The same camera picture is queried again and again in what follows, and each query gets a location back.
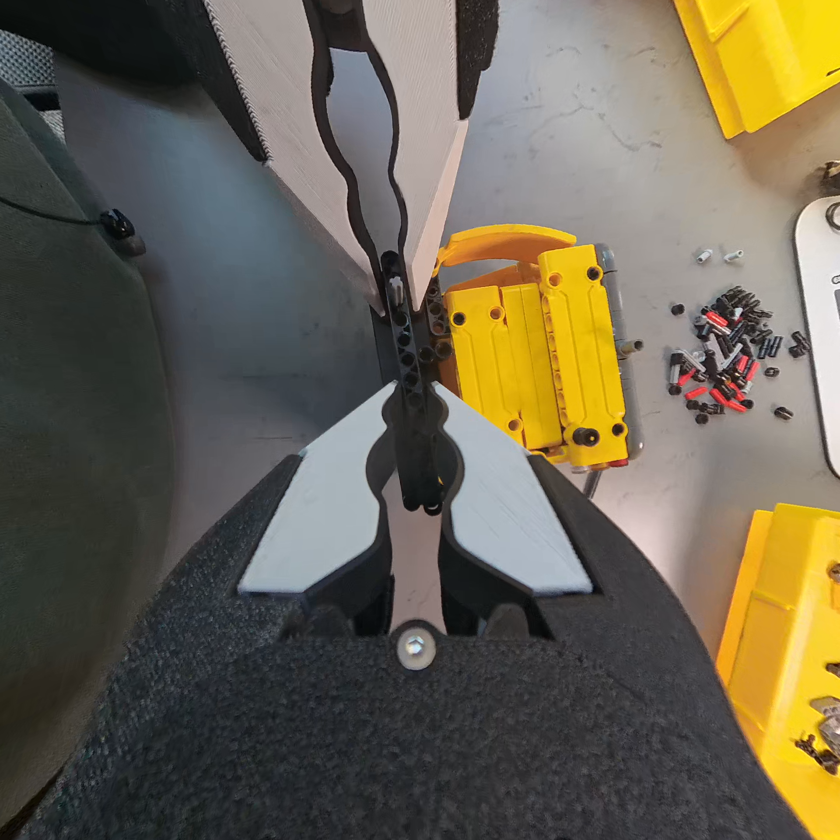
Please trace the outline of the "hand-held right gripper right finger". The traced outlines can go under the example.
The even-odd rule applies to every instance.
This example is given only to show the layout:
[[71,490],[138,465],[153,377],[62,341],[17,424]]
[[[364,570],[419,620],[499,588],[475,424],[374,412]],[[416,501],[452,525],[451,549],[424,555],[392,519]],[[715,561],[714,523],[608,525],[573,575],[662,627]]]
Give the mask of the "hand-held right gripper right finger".
[[435,465],[443,485],[437,549],[442,613],[451,636],[477,636],[499,606],[524,614],[525,633],[549,636],[543,599],[591,595],[593,581],[527,450],[434,384]]

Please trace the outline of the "black hoodie drawstring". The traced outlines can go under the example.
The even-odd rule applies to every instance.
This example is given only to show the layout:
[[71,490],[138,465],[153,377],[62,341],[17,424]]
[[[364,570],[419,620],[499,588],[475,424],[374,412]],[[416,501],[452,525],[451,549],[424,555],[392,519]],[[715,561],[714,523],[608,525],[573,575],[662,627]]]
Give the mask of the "black hoodie drawstring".
[[56,224],[100,228],[120,254],[130,258],[146,254],[147,248],[142,237],[137,234],[132,222],[117,208],[104,211],[98,217],[69,217],[26,206],[4,196],[1,196],[1,204],[21,214]]

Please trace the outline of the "pile of black red pins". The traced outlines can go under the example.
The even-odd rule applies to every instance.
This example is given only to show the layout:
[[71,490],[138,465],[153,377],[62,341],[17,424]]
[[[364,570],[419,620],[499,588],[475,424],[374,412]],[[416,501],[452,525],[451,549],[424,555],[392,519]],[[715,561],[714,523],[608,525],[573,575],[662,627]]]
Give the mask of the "pile of black red pins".
[[771,324],[774,313],[742,285],[726,289],[694,311],[694,344],[668,354],[667,393],[677,397],[696,425],[726,414],[755,410],[753,391],[761,378],[781,375],[783,351],[794,360],[812,351],[801,330],[788,337]]

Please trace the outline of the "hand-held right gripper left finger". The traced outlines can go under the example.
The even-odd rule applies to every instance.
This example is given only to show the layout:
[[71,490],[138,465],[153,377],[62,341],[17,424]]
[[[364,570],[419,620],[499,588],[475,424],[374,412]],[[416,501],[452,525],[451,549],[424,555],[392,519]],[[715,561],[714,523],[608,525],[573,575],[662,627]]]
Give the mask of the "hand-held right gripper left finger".
[[395,382],[282,465],[287,487],[238,578],[238,596],[333,607],[359,636],[392,623],[392,541],[383,491],[396,472]]

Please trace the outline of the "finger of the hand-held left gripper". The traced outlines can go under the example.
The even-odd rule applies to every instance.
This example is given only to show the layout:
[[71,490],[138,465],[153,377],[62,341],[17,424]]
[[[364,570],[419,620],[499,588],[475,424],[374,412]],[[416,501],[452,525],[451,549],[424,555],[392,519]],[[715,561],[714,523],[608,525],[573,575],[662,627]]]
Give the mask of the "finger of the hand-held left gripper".
[[456,3],[363,1],[362,8],[393,89],[393,174],[406,210],[402,254],[419,308],[437,265],[468,128],[459,117]]
[[385,315],[358,184],[329,123],[329,49],[313,2],[221,1],[205,8],[266,167],[351,286]]

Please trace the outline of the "instruction sheet on white stand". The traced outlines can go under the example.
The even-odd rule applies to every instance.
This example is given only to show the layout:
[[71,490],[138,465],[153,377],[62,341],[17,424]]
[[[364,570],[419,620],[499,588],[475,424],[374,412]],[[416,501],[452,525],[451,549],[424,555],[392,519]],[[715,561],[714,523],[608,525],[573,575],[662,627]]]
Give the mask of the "instruction sheet on white stand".
[[808,204],[793,240],[825,457],[839,476],[839,196]]

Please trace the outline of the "yellow plastic bin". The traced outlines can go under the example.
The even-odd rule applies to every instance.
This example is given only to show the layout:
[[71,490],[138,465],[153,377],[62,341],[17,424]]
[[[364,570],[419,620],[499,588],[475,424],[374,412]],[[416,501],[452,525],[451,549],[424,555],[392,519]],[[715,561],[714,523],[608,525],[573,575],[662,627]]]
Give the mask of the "yellow plastic bin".
[[797,613],[805,578],[839,562],[839,514],[778,504],[754,512],[717,671],[757,760],[814,838],[839,838],[839,780],[796,746]]
[[674,6],[727,140],[755,133],[838,85],[838,1]]

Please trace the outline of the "heap of mixed lego parts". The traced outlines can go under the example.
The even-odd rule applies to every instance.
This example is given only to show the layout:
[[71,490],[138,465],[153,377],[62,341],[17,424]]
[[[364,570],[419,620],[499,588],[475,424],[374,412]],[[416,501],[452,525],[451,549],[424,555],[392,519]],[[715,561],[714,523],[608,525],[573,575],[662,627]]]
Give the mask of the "heap of mixed lego parts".
[[796,711],[808,711],[796,746],[829,774],[839,761],[839,565],[825,562],[805,578],[797,613]]

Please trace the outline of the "long black lego beam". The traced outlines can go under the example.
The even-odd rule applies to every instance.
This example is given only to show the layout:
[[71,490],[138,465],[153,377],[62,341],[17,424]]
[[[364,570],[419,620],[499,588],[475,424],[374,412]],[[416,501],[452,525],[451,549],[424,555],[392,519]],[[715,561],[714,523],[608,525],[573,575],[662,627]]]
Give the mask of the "long black lego beam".
[[392,356],[397,372],[397,389],[392,409],[397,472],[400,465],[420,459],[433,459],[435,462],[433,438],[427,419],[427,394],[419,365],[412,305],[403,268],[403,262],[395,251],[386,250],[381,255]]

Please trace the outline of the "yellow black lego robot body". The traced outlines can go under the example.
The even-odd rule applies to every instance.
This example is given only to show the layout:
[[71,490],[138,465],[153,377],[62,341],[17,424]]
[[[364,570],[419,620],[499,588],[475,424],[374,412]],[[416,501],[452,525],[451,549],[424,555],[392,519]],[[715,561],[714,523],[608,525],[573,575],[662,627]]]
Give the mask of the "yellow black lego robot body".
[[[600,473],[637,457],[626,365],[644,344],[620,334],[611,259],[608,248],[526,224],[474,227],[438,249],[419,308],[408,289],[433,445],[438,383],[553,465]],[[381,256],[374,268],[385,305],[377,353],[397,383]]]

